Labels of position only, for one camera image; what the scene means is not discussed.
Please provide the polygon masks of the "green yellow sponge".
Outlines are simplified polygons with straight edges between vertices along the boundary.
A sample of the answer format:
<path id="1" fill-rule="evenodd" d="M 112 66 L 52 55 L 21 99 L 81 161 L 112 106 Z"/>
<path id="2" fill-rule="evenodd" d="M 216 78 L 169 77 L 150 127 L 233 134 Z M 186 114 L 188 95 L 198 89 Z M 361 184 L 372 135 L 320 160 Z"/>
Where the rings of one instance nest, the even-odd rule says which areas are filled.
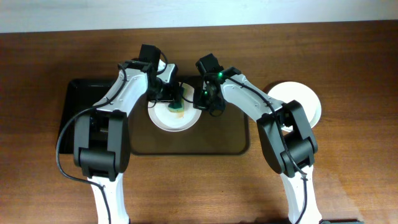
<path id="1" fill-rule="evenodd" d="M 174 99 L 168 105 L 168 110 L 172 113 L 179 113 L 184 111 L 183 88 L 179 86 L 174 88 Z"/>

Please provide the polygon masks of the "white plate top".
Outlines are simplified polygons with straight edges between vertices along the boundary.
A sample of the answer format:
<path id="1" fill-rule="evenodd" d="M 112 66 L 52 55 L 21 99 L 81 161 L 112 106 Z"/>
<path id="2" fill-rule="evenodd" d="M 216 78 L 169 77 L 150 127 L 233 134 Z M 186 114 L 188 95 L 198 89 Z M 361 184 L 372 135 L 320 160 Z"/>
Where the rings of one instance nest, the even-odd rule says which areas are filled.
<path id="1" fill-rule="evenodd" d="M 170 102 L 148 102 L 150 120 L 160 129 L 180 132 L 191 128 L 200 118 L 201 110 L 193 107 L 194 88 L 187 83 L 182 85 L 179 107 L 170 107 Z"/>

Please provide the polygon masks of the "white plate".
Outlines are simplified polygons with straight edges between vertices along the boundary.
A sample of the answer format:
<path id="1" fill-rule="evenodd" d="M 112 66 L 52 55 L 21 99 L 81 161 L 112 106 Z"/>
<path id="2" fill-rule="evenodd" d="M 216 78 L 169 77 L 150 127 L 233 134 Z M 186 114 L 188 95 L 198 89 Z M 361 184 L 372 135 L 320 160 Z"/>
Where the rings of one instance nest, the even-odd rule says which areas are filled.
<path id="1" fill-rule="evenodd" d="M 160 129 L 180 132 L 191 128 L 200 118 L 201 110 L 193 107 L 194 88 L 187 83 L 182 85 L 179 107 L 170 107 L 170 102 L 148 102 L 150 120 Z"/>
<path id="2" fill-rule="evenodd" d="M 317 94 L 308 86 L 299 82 L 282 82 L 268 91 L 268 95 L 277 100 L 289 103 L 298 101 L 304 109 L 311 128 L 314 128 L 322 115 L 322 106 Z"/>

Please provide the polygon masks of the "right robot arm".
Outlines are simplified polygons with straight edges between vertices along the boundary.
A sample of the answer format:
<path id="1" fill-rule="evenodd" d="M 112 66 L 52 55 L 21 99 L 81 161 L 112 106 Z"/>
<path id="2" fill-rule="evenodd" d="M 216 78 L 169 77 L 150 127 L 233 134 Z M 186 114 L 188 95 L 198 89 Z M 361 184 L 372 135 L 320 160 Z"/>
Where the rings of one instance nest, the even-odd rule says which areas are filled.
<path id="1" fill-rule="evenodd" d="M 230 103 L 256 122 L 262 154 L 282 179 L 289 222 L 326 223 L 313 186 L 318 143 L 303 106 L 296 100 L 285 103 L 268 96 L 237 68 L 222 67 L 213 54 L 200 58 L 195 66 L 202 83 L 195 88 L 194 108 L 219 116 Z"/>

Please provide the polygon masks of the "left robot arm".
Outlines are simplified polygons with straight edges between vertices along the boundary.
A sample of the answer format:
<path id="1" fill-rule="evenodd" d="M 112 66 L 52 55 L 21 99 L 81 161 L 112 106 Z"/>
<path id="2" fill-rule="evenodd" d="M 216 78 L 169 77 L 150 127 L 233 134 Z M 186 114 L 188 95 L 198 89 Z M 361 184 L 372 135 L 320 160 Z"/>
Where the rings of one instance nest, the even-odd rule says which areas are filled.
<path id="1" fill-rule="evenodd" d="M 152 105 L 176 101 L 177 70 L 159 48 L 143 44 L 137 58 L 119 65 L 104 97 L 74 119 L 74 163 L 93 189 L 99 223 L 130 222 L 123 191 L 131 154 L 128 117 L 141 96 Z"/>

